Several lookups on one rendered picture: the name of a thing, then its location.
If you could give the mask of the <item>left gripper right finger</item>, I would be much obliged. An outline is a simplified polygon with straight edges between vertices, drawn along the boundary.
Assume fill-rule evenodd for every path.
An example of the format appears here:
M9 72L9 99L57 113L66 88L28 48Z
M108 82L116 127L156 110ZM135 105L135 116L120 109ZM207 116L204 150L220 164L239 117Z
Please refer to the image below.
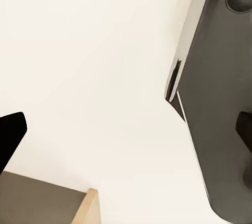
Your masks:
M252 153L252 114L241 111L238 115L235 129Z

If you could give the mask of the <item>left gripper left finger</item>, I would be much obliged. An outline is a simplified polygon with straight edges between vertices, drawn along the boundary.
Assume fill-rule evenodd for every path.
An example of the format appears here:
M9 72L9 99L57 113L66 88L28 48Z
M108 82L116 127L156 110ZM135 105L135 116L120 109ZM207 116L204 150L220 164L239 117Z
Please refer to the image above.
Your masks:
M24 113L0 117L0 174L27 133Z

